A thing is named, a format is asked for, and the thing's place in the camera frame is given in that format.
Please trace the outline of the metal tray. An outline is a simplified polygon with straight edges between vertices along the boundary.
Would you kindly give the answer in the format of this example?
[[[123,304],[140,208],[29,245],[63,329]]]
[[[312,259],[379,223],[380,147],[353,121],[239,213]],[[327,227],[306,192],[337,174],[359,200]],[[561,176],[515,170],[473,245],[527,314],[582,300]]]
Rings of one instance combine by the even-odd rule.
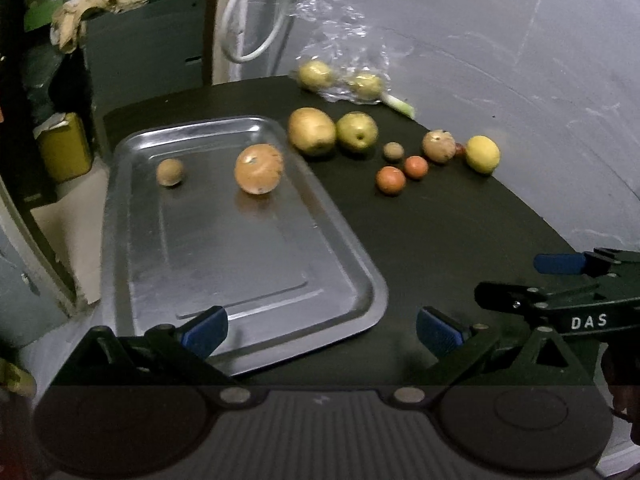
[[[239,154],[267,143],[283,155],[279,185],[250,195]],[[157,183],[166,158],[182,182]],[[236,375],[333,344],[383,317],[384,278],[306,162],[273,120],[243,116],[128,136],[114,151],[101,252],[103,322],[119,336],[227,311],[209,361]]]

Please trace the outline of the bagged pear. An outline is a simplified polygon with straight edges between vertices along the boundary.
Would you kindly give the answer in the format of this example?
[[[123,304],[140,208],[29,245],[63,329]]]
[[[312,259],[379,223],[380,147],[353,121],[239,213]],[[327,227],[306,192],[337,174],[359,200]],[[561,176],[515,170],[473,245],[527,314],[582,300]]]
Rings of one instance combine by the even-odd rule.
[[[298,80],[306,88],[314,91],[330,88],[334,81],[331,67],[318,60],[310,60],[298,68]]]
[[[352,95],[360,101],[377,101],[385,90],[384,80],[370,72],[356,73],[348,82]]]

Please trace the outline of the yellow lemon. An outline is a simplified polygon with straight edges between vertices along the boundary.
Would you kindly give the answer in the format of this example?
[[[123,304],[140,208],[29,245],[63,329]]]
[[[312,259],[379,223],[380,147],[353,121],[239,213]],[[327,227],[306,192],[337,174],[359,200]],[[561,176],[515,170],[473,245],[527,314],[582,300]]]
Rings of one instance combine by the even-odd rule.
[[[491,174],[500,164],[500,148],[488,136],[472,136],[465,145],[465,159],[480,174]]]

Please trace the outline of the pale striped melon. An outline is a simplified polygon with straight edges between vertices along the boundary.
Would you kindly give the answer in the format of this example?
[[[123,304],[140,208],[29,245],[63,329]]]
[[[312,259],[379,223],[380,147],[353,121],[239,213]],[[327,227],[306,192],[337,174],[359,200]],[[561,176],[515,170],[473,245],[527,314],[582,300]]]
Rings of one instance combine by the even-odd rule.
[[[424,154],[433,162],[446,164],[454,157],[457,151],[457,143],[452,134],[447,130],[429,131],[422,140]]]

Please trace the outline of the small red fruit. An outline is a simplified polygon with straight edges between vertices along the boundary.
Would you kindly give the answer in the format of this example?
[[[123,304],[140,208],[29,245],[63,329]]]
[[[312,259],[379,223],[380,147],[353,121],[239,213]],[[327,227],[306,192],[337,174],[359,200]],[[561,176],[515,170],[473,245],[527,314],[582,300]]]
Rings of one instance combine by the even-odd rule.
[[[454,156],[456,157],[464,157],[465,156],[465,146],[462,143],[457,143],[456,144],[456,152],[454,153]]]

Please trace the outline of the orange tangerine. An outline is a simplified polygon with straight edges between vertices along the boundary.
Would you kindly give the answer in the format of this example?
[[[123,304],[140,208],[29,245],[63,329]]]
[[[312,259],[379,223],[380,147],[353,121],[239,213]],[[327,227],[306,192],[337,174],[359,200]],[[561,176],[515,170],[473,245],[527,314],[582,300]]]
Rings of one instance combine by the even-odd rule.
[[[404,173],[412,180],[421,180],[428,173],[428,162],[421,156],[409,156],[404,161]]]
[[[375,184],[381,193],[397,195],[404,190],[406,177],[397,167],[385,166],[376,173]]]

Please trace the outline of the clear plastic bag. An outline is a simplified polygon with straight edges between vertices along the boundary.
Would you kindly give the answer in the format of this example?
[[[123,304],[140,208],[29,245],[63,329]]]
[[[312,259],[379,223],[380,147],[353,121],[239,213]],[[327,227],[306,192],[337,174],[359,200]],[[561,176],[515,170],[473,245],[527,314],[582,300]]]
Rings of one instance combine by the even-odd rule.
[[[349,89],[352,76],[370,72],[384,80],[384,92],[408,102],[393,92],[390,74],[392,67],[412,52],[413,46],[408,39],[375,25],[354,0],[296,0],[292,17],[311,24],[310,35],[297,55],[293,70],[293,76],[303,88],[310,90],[299,82],[298,68],[318,58],[331,67],[334,81],[330,88],[310,91],[327,101],[363,105],[383,103],[380,99],[360,101]]]

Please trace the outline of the dark grey cabinet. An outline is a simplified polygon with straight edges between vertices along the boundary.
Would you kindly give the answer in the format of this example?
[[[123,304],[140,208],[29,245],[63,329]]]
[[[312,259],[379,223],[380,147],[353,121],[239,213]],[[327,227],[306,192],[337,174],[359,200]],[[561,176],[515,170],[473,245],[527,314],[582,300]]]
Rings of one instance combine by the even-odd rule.
[[[112,110],[203,83],[205,9],[206,0],[153,0],[86,21],[96,130]]]

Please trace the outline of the small brown kiwi fruit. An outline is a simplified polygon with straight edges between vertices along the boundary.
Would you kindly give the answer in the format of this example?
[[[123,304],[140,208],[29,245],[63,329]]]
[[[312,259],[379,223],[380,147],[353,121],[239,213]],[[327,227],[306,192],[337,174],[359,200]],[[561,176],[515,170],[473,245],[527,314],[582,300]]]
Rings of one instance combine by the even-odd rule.
[[[176,158],[163,159],[156,167],[156,180],[164,188],[173,188],[182,182],[184,166]]]

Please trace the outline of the bagged pear left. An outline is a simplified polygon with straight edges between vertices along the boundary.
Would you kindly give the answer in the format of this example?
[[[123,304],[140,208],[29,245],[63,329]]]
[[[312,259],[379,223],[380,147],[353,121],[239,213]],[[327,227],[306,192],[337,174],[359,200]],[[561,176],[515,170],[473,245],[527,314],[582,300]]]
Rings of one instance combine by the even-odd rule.
[[[331,67],[318,60],[310,60],[298,68],[298,80],[306,88],[314,91],[330,88],[334,81]]]

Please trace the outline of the green onion stalk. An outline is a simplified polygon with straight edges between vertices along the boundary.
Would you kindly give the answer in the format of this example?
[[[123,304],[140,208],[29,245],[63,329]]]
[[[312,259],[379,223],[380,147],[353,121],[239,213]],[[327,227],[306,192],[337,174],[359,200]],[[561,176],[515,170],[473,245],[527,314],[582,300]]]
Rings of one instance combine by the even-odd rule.
[[[414,107],[410,103],[402,99],[396,98],[396,96],[392,96],[388,92],[383,92],[380,96],[380,100],[395,112],[401,115],[404,115],[410,119],[416,118],[416,111],[414,110]]]

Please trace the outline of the beige crumpled cloth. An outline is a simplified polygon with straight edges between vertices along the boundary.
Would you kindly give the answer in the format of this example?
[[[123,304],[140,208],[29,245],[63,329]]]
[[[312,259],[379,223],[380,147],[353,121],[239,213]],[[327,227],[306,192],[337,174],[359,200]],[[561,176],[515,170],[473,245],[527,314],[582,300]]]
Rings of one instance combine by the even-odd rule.
[[[63,53],[76,50],[82,21],[89,15],[106,12],[122,13],[145,6],[149,0],[70,0],[52,13],[50,41]]]

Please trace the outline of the green yellow pear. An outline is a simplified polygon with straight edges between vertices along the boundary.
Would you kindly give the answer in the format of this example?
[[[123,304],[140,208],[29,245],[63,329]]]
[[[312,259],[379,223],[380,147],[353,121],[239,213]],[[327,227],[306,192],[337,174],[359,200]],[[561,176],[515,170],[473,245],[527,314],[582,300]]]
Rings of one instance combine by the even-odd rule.
[[[352,151],[367,151],[378,142],[378,125],[363,112],[350,112],[336,123],[337,140]]]

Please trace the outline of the bagged pear right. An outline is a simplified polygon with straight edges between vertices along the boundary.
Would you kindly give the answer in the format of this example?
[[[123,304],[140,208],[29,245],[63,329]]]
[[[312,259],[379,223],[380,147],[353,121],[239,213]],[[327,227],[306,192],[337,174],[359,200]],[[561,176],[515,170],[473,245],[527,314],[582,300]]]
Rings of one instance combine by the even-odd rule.
[[[384,80],[370,72],[356,73],[348,82],[352,95],[360,101],[377,101],[385,90]]]

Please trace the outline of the yellow plastic canister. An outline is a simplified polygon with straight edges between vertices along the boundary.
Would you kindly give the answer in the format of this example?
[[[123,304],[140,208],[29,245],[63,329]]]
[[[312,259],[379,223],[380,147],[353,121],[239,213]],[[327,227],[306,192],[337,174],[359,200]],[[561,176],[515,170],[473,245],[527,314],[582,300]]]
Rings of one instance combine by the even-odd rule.
[[[49,176],[63,183],[88,174],[93,156],[84,126],[75,113],[55,113],[34,129]]]

